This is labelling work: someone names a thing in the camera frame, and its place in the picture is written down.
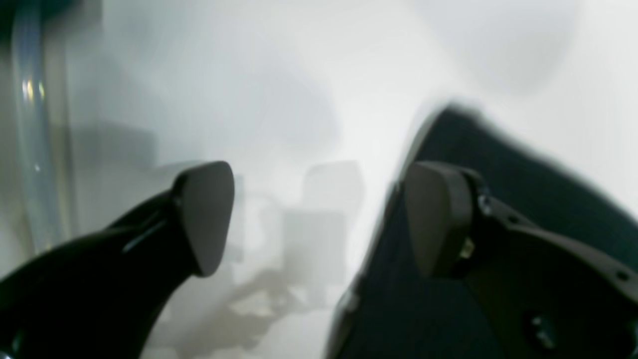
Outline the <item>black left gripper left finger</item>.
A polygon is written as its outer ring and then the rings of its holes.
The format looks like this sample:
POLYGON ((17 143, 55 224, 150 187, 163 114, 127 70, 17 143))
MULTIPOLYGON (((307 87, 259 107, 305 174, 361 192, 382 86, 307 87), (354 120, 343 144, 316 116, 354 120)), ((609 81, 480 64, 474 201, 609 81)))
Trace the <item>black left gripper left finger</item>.
POLYGON ((219 268, 234 196, 229 163, 189 168, 104 229, 13 270, 1 280, 1 357, 139 358, 173 292, 219 268))

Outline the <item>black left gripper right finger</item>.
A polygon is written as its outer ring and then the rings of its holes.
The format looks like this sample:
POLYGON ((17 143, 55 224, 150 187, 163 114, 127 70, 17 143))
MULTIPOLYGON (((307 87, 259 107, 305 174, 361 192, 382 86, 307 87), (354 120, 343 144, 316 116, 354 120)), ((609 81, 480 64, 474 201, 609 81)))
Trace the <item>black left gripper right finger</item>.
POLYGON ((461 281, 508 359, 635 359, 637 274, 491 197, 481 176, 413 162, 403 182, 422 277, 461 281))

